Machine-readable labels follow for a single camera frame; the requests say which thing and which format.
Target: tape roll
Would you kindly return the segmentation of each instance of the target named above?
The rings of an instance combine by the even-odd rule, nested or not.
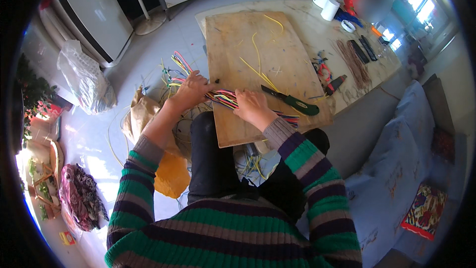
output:
[[[350,32],[350,33],[356,30],[356,27],[354,26],[354,24],[350,23],[347,20],[343,20],[340,25],[342,26],[342,28],[344,28],[347,32]]]

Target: colorful cushion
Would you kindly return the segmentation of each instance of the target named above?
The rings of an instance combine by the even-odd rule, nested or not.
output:
[[[400,225],[433,241],[447,197],[440,190],[420,184],[415,200]]]

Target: utility knife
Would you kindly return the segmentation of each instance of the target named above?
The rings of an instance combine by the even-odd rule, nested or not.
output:
[[[310,116],[319,114],[319,107],[316,106],[315,104],[306,104],[305,102],[298,100],[295,97],[287,96],[280,92],[274,91],[273,89],[269,89],[268,87],[264,85],[261,85],[261,89],[264,92],[267,92],[279,98],[280,100],[284,101],[286,104],[290,105],[291,107],[300,111],[303,114],[310,115]]]

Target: cutting board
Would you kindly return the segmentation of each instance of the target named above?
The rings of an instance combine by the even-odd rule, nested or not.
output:
[[[247,88],[271,88],[241,59],[271,80],[277,89],[306,103],[323,96],[324,90],[300,39],[283,12],[239,12],[206,17],[207,57],[210,81],[219,80],[222,88],[234,91]],[[300,115],[283,101],[265,94],[272,110],[285,115]],[[316,116],[300,115],[298,131],[304,132],[332,124],[332,115],[325,100],[316,103]],[[251,124],[234,115],[232,110],[213,103],[218,146],[228,147],[264,140],[262,133]]]

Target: plastic bag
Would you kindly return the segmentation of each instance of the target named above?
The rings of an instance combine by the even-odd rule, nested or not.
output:
[[[64,43],[56,66],[88,115],[99,114],[116,106],[114,89],[99,69],[99,63],[82,52],[79,41],[67,40]]]

